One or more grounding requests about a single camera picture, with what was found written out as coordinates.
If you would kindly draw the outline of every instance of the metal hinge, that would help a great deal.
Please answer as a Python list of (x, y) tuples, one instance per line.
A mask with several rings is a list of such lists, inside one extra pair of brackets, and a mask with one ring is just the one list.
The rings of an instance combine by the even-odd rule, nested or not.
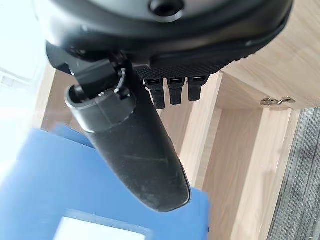
[(296, 101), (294, 99), (292, 99), (289, 96), (285, 96), (283, 98), (281, 98), (280, 101), (273, 99), (273, 98), (265, 98), (261, 100), (261, 105), (263, 106), (272, 106), (272, 105), (281, 105), (283, 103), (288, 103), (288, 104), (293, 104)]

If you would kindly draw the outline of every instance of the white label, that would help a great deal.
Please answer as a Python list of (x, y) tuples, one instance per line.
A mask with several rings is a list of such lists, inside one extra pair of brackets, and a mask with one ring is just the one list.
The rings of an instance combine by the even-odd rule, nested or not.
[(145, 240), (140, 233), (63, 217), (54, 240)]

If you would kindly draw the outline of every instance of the wooden cabinet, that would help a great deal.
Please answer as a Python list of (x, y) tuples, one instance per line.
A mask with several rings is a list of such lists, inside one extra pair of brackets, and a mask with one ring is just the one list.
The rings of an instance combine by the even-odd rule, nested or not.
[(208, 192), (210, 239), (267, 239), (300, 111), (262, 107), (264, 98), (219, 72), (200, 101), (160, 112), (190, 184)]

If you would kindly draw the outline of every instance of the textured rubber surface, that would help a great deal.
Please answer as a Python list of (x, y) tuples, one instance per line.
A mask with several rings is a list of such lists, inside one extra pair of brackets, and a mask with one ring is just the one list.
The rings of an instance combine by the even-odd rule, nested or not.
[(219, 63), (199, 62), (196, 64), (183, 64), (179, 66), (153, 69), (150, 69), (148, 66), (142, 66), (137, 67), (135, 71), (143, 80), (208, 76), (217, 73), (233, 61), (234, 60), (229, 60)]

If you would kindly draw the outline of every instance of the wooden shelf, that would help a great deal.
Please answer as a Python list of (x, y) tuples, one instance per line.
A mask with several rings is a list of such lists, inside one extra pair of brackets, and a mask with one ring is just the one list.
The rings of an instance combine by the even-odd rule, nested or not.
[(38, 91), (32, 127), (51, 131), (57, 123), (70, 125), (72, 113), (65, 103), (65, 92), (76, 79), (47, 66)]
[(219, 72), (200, 101), (167, 105), (160, 114), (190, 184), (212, 202), (209, 239), (267, 239), (299, 111), (263, 107), (264, 98)]

